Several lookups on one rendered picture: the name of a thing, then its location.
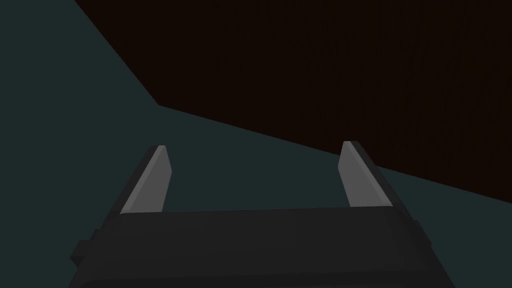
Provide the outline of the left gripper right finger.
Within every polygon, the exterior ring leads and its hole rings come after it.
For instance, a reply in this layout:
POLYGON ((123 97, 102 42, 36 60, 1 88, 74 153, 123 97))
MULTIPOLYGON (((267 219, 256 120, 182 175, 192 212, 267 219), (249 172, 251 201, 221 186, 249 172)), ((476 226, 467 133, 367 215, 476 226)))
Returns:
POLYGON ((358 141, 343 142, 337 168, 350 207, 403 205, 358 141))

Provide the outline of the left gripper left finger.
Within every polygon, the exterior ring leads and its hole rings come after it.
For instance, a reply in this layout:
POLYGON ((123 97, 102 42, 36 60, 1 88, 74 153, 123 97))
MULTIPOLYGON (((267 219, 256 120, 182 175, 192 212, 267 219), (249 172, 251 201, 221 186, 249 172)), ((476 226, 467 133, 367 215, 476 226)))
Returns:
POLYGON ((172 167, 165 145, 151 146, 117 197, 110 215, 163 210, 172 167))

